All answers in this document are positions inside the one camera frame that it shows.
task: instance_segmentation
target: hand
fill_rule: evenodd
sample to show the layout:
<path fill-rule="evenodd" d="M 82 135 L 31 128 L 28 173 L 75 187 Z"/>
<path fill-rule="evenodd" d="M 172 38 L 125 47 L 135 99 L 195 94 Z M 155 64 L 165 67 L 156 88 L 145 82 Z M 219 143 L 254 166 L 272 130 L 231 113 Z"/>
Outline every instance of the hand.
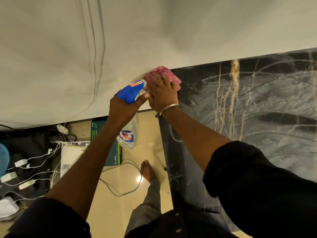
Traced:
<path fill-rule="evenodd" d="M 109 116 L 107 123 L 122 129 L 134 117 L 138 109 L 150 97 L 149 94 L 140 95 L 134 103 L 128 104 L 123 99 L 119 99 L 116 93 L 110 100 Z"/>
<path fill-rule="evenodd" d="M 177 87 L 178 83 L 171 82 L 167 75 L 159 75 L 153 73 L 156 84 L 150 78 L 146 79 L 147 86 L 150 90 L 149 103 L 157 113 L 160 113 L 165 107 L 170 104 L 178 103 Z"/>

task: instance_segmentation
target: cleaning cloth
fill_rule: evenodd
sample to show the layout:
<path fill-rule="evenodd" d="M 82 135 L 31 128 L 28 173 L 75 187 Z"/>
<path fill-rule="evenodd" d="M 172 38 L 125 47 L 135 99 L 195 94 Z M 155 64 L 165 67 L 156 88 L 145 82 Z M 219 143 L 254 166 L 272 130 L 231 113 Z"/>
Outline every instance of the cleaning cloth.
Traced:
<path fill-rule="evenodd" d="M 143 79 L 149 77 L 149 78 L 151 78 L 151 80 L 153 81 L 153 83 L 156 83 L 156 80 L 155 80 L 155 78 L 154 78 L 153 72 L 156 72 L 156 73 L 158 73 L 158 74 L 160 74 L 160 75 L 163 75 L 163 74 L 167 75 L 167 76 L 169 77 L 169 79 L 170 79 L 171 82 L 177 82 L 177 83 L 178 83 L 177 91 L 180 90 L 179 84 L 180 84 L 182 81 L 181 81 L 178 77 L 176 77 L 168 68 L 163 67 L 163 66 L 157 67 L 157 68 L 155 68 L 155 69 L 149 71 L 149 72 L 144 76 Z M 147 85 L 144 87 L 144 90 L 145 90 L 145 91 L 149 91 L 149 88 L 147 87 Z"/>

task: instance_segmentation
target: marble surface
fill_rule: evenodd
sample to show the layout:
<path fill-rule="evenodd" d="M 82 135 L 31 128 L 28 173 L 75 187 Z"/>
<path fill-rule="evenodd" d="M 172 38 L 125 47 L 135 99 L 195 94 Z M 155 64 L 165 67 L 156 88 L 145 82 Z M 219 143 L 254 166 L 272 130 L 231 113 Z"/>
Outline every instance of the marble surface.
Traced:
<path fill-rule="evenodd" d="M 180 108 L 276 166 L 317 181 L 317 50 L 178 68 Z M 173 205 L 186 201 L 226 216 L 178 134 L 159 118 Z M 227 217 L 232 231 L 238 228 Z"/>

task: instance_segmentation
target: colin glass cleaner bottle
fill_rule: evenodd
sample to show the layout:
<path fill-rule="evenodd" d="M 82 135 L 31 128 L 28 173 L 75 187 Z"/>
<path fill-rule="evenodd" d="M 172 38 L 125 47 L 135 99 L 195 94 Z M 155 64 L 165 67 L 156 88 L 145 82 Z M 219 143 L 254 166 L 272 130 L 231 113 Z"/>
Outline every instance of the colin glass cleaner bottle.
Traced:
<path fill-rule="evenodd" d="M 118 93 L 118 98 L 123 99 L 126 103 L 133 103 L 140 95 L 141 89 L 145 86 L 145 80 L 140 80 L 130 84 Z M 133 149 L 138 142 L 138 132 L 139 118 L 138 113 L 136 113 L 132 120 L 120 131 L 120 134 L 117 136 L 117 141 L 122 147 Z"/>

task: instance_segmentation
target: black sleeve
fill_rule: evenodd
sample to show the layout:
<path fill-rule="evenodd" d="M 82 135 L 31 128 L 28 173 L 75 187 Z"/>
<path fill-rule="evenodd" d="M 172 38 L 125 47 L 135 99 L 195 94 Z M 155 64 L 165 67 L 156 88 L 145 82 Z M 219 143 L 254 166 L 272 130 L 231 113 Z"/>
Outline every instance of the black sleeve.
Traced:
<path fill-rule="evenodd" d="M 39 198 L 10 227 L 5 237 L 91 237 L 89 224 L 69 206 Z"/>
<path fill-rule="evenodd" d="M 317 222 L 317 183 L 271 164 L 252 145 L 218 148 L 203 182 L 230 219 L 253 237 L 311 237 Z"/>

